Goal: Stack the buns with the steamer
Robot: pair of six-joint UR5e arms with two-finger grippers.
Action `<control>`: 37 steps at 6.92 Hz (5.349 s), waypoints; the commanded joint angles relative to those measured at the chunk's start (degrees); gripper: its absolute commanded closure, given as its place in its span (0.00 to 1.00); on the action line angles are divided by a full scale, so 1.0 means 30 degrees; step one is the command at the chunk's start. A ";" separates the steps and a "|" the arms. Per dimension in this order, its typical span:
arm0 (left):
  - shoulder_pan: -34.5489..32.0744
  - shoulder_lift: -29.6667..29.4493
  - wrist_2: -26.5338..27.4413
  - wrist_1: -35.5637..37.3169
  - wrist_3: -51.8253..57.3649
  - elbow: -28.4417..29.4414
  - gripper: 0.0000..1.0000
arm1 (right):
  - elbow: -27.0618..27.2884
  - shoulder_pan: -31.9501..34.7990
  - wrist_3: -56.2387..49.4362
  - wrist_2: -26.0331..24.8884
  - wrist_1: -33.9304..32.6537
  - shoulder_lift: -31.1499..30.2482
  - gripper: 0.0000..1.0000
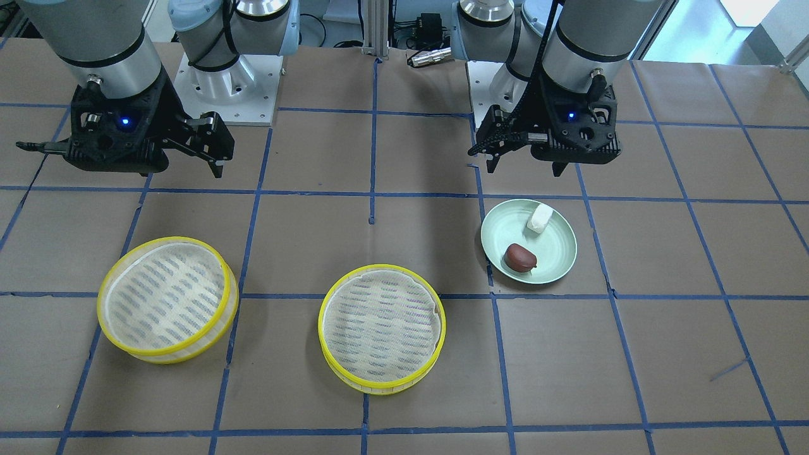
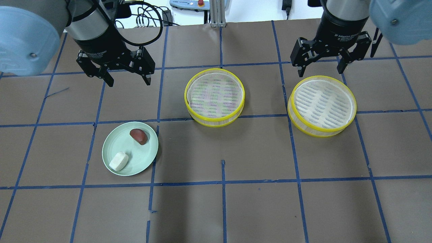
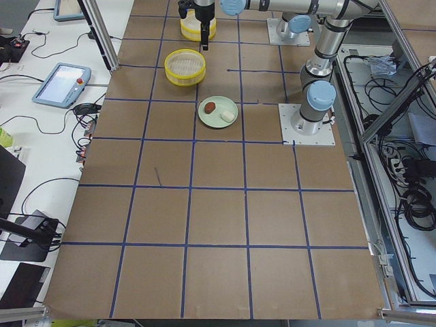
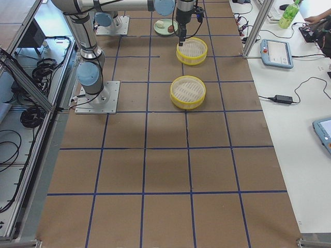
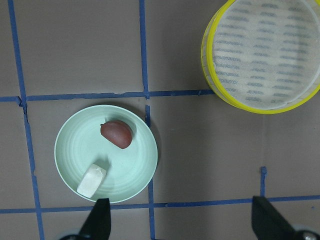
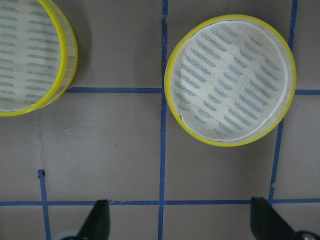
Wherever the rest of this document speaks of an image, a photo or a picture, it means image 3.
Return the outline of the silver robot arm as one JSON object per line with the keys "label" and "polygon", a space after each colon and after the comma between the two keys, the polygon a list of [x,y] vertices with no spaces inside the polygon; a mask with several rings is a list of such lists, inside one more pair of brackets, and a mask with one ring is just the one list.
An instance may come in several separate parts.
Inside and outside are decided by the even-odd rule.
{"label": "silver robot arm", "polygon": [[[248,8],[249,1],[220,1],[221,9],[228,16],[236,16]],[[214,1],[178,1],[178,13],[182,19],[187,17],[188,10],[193,10],[195,17],[200,21],[200,45],[203,50],[208,50],[210,25],[215,17]],[[308,15],[297,15],[295,18],[286,18],[282,14],[282,20],[287,23],[285,35],[299,34],[307,31],[311,25]]]}
{"label": "silver robot arm", "polygon": [[337,57],[353,20],[372,12],[377,1],[220,1],[221,10],[236,16],[243,10],[279,11],[294,14],[326,16],[314,55],[301,69],[300,80],[305,100],[291,118],[292,128],[304,136],[315,135],[321,128],[325,113],[336,97],[335,88],[328,82],[332,63]]}

